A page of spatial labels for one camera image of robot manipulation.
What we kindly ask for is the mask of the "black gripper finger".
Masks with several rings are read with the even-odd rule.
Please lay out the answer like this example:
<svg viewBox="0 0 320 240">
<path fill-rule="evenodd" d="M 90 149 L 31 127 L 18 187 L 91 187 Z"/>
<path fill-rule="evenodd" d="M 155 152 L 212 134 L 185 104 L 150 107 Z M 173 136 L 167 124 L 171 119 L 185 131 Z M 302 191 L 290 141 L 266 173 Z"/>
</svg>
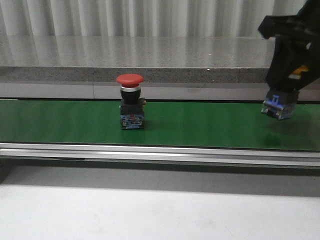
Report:
<svg viewBox="0 0 320 240">
<path fill-rule="evenodd" d="M 277 36 L 270 68 L 266 75 L 266 82 L 272 90 L 298 90 L 299 80 L 289 76 L 306 59 L 307 43 L 303 40 Z"/>
<path fill-rule="evenodd" d="M 301 90 L 320 78 L 320 43 L 309 42 L 294 51 L 289 64 L 287 88 Z"/>
</svg>

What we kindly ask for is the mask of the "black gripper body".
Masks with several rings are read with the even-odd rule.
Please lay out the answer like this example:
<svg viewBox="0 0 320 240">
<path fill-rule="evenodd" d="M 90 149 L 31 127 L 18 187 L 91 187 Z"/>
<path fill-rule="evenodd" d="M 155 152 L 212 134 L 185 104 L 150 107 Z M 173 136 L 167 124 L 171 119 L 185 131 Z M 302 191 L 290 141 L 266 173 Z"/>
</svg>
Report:
<svg viewBox="0 0 320 240">
<path fill-rule="evenodd" d="M 296 15 L 267 15 L 258 27 L 265 39 L 276 36 L 315 42 L 320 40 L 320 2 L 308 0 Z"/>
</svg>

